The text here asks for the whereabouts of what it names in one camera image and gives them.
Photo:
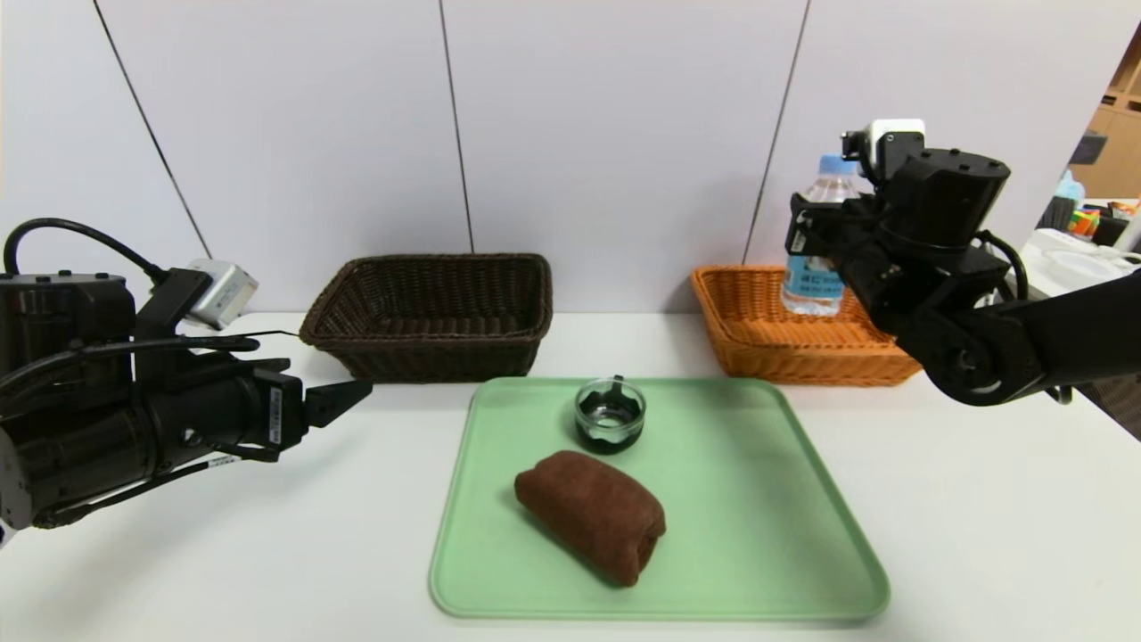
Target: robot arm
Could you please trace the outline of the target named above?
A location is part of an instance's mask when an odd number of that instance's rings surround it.
[[[1005,164],[928,148],[919,120],[875,121],[844,133],[842,147],[875,193],[843,203],[794,195],[785,249],[831,259],[876,328],[895,335],[939,390],[972,406],[1041,391],[1063,400],[1058,389],[1141,372],[1141,349],[1075,332],[1090,319],[1141,315],[1141,274],[1031,302],[1017,252],[980,231],[1010,176]],[[1011,263],[1014,295],[1005,284]],[[996,289],[1006,300],[980,307]]]
[[[154,281],[151,299],[136,312],[126,281],[106,273],[19,274],[16,245],[38,227],[123,253]],[[276,462],[372,392],[369,382],[306,391],[282,374],[288,359],[234,358],[258,349],[250,336],[177,336],[184,317],[220,330],[237,315],[257,283],[233,263],[161,269],[96,229],[37,219],[8,237],[5,269],[0,546],[16,530],[70,525],[192,473]]]

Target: white table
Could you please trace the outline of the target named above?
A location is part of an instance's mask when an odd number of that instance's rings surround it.
[[[254,314],[230,331],[294,331]],[[288,338],[308,385],[345,379]],[[718,376],[699,316],[556,315],[536,376]],[[475,385],[380,387],[281,463],[194,476],[0,554],[0,641],[1141,640],[1141,445],[1084,399],[788,387],[892,583],[860,626],[474,621],[428,566]]]

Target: white wall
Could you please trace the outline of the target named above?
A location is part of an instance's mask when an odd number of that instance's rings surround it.
[[[90,0],[3,2],[0,231],[63,217],[116,236],[162,266],[204,255],[151,143]],[[143,271],[95,241],[40,229],[22,271],[113,271],[146,300]]]
[[[1136,0],[812,0],[746,261],[784,262],[788,197],[876,117],[1006,162],[986,227],[1021,246],[1139,19]]]
[[[470,250],[434,0],[100,0],[216,258],[304,310],[345,261]]]
[[[559,310],[694,309],[739,262],[804,0],[445,0],[476,251]]]

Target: small glass cup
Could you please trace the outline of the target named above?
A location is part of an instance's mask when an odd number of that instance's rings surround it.
[[[646,396],[621,376],[578,389],[574,398],[575,429],[586,450],[599,455],[621,453],[641,437]]]

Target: orange wicker basket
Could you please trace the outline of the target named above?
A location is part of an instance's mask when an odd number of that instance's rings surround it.
[[[709,266],[693,283],[721,368],[780,384],[893,387],[920,372],[844,292],[835,316],[793,314],[780,302],[783,267]]]

